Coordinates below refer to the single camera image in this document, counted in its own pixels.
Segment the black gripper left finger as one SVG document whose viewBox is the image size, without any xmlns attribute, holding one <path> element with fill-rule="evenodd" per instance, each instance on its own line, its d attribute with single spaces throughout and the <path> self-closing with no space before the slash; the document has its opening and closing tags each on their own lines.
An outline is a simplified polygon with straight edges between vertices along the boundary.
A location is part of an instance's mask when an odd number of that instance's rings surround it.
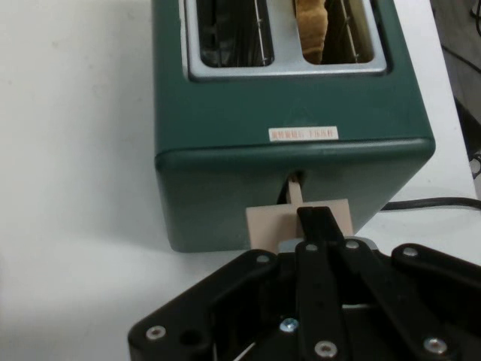
<svg viewBox="0 0 481 361">
<path fill-rule="evenodd" d="M 342 311 L 328 262 L 342 234 L 327 207 L 302 207 L 292 253 L 242 253 L 136 323 L 133 360 L 317 360 L 344 357 Z"/>
</svg>

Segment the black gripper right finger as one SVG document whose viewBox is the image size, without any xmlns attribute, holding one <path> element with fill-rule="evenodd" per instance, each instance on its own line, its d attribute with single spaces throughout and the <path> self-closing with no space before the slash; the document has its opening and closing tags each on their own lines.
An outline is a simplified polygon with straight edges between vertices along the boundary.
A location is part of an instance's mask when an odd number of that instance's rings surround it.
<svg viewBox="0 0 481 361">
<path fill-rule="evenodd" d="M 317 238 L 328 261 L 365 292 L 384 327 L 392 357 L 405 360 L 480 358 L 480 267 L 420 244 L 402 244 L 390 256 L 344 238 L 331 210 L 317 209 Z"/>
</svg>

